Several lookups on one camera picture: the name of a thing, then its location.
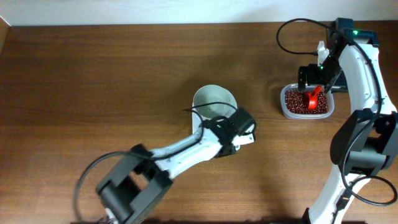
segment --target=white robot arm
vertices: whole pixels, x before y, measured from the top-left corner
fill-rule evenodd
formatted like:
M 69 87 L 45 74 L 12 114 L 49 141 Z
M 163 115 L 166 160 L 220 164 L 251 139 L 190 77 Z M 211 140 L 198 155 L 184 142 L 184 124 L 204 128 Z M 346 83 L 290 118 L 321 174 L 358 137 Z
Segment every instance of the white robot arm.
M 396 112 L 396 107 L 391 103 L 381 77 L 378 63 L 379 49 L 373 47 L 371 44 L 360 44 L 360 46 L 367 53 L 368 57 L 372 59 L 380 83 L 381 93 L 384 98 L 381 114 L 391 114 L 393 111 Z M 351 113 L 366 108 L 370 108 L 371 111 L 375 113 L 377 110 L 376 86 L 369 65 L 362 53 L 357 47 L 347 45 L 342 51 L 338 61 L 346 77 L 349 99 L 351 102 Z M 346 180 L 347 182 L 352 182 L 361 177 L 364 177 L 364 175 L 351 173 L 346 176 Z M 353 191 L 358 193 L 369 181 L 370 179 L 361 180 L 353 187 Z M 338 165 L 333 164 L 329 179 L 321 195 L 308 211 L 311 224 L 329 224 L 333 219 L 335 219 L 334 223 L 341 223 L 344 214 L 354 199 L 354 196 L 346 198 L 346 206 L 336 214 L 336 204 L 344 191 L 345 186 L 341 179 L 340 169 Z
M 147 151 L 143 145 L 134 146 L 112 168 L 96 187 L 111 223 L 141 223 L 176 176 L 199 162 L 235 154 L 240 148 L 236 146 L 250 143 L 248 139 L 254 142 L 256 122 L 246 110 L 238 108 L 229 118 L 202 121 L 201 127 L 191 136 L 160 149 Z M 141 175 L 146 186 L 140 187 L 131 172 Z
M 350 184 L 351 190 L 357 194 L 370 181 L 366 177 L 376 175 L 381 169 L 387 169 L 397 154 L 397 110 L 388 97 L 381 76 L 378 43 L 377 39 L 374 39 L 376 35 L 371 31 L 352 29 L 353 21 L 349 19 L 337 19 L 334 27 L 344 31 L 346 35 L 358 36 L 359 38 L 353 39 L 363 42 L 358 45 L 371 59 L 379 86 L 376 86 L 370 64 L 357 46 L 345 42 L 342 37 L 337 39 L 330 36 L 338 34 L 329 33 L 329 45 L 332 45 L 330 55 L 326 57 L 326 50 L 318 48 L 318 65 L 300 67 L 299 71 L 304 71 L 306 77 L 299 75 L 299 82 L 303 80 L 308 80 L 313 84 L 318 82 L 318 84 L 326 85 L 327 90 L 333 90 L 338 76 L 344 74 L 351 101 L 351 116 L 331 143 L 330 153 L 334 164 L 329 179 L 317 201 L 306 210 L 302 219 L 305 224 L 341 223 L 354 199 L 354 195 L 349 193 L 343 184 L 342 172 L 345 173 L 345 180 Z M 382 102 L 379 102 L 377 87 L 380 88 Z M 381 118 L 377 119 L 374 125 L 369 125 L 369 128 L 365 127 L 379 109 L 379 103 L 382 103 L 379 112 Z M 379 138 L 368 137 L 372 128 L 380 134 Z M 348 143 L 359 132 L 362 132 L 360 138 L 349 145 Z M 344 161 L 346 153 L 349 153 L 348 159 Z M 345 165 L 344 170 L 342 170 L 342 163 L 348 164 Z M 395 188 L 393 190 L 395 196 L 392 201 L 395 201 L 396 190 Z

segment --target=wooden table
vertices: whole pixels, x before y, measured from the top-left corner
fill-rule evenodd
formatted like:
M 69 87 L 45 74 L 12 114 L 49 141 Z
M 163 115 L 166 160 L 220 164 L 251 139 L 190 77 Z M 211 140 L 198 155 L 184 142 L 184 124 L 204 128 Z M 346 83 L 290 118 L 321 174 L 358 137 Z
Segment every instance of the wooden table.
M 281 23 L 12 27 L 0 62 L 0 223 L 69 223 L 73 187 L 93 159 L 144 143 L 187 137 L 181 111 L 206 84 L 227 88 L 256 118 L 257 141 L 235 156 L 179 176 L 150 216 L 198 222 L 300 218 L 330 169 L 330 141 L 349 116 L 348 94 L 323 120 L 284 118 L 280 91 L 312 56 L 278 48 Z M 376 30 L 386 88 L 398 105 L 398 22 L 357 22 Z M 325 30 L 296 23 L 281 35 L 292 50 L 314 50 Z M 118 159 L 92 171 L 81 193 L 88 220 L 103 215 L 94 187 Z M 398 185 L 398 162 L 381 176 Z M 361 194 L 389 200 L 372 181 Z M 345 220 L 398 222 L 398 205 L 354 201 Z

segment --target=plastic container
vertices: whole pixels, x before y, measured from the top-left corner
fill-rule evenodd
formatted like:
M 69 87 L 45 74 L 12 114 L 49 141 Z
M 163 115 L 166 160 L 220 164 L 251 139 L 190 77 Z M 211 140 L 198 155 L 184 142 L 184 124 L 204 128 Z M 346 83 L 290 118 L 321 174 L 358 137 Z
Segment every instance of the plastic container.
M 310 85 L 306 86 L 305 90 L 306 91 L 313 91 L 317 86 L 316 85 Z M 282 92 L 280 93 L 280 103 L 282 105 L 282 110 L 284 112 L 284 116 L 287 119 L 322 119 L 322 118 L 327 118 L 329 117 L 333 111 L 335 110 L 335 101 L 333 99 L 333 94 L 331 94 L 331 91 L 329 91 L 326 94 L 326 101 L 328 102 L 328 112 L 324 114 L 296 114 L 292 113 L 287 109 L 286 107 L 286 102 L 285 102 L 285 93 L 286 91 L 298 91 L 299 86 L 297 84 L 290 84 L 287 85 Z

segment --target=paper cup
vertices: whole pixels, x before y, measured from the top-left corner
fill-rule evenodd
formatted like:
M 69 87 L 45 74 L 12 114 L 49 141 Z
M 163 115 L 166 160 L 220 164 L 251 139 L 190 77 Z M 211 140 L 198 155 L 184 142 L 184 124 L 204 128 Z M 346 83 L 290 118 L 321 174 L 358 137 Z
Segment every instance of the paper cup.
M 236 108 L 238 107 L 234 96 L 227 89 L 224 89 L 218 85 L 206 85 L 201 87 L 193 97 L 192 106 L 198 106 L 212 102 L 224 102 L 229 103 Z M 211 119 L 216 116 L 225 116 L 229 118 L 235 112 L 234 108 L 222 104 L 203 106 L 195 108 L 194 110 L 200 114 L 203 120 Z M 199 125 L 200 118 L 197 114 L 192 113 L 192 133 L 197 131 Z

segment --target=red scoop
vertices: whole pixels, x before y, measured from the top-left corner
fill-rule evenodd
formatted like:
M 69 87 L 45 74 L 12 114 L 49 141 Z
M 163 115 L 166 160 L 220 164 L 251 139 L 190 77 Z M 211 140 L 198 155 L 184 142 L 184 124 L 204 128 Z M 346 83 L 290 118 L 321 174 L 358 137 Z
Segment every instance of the red scoop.
M 315 110 L 315 108 L 317 108 L 318 106 L 318 98 L 317 95 L 319 92 L 321 92 L 322 90 L 322 86 L 317 86 L 314 91 L 312 93 L 307 93 L 307 97 L 308 97 L 308 109 L 309 110 Z

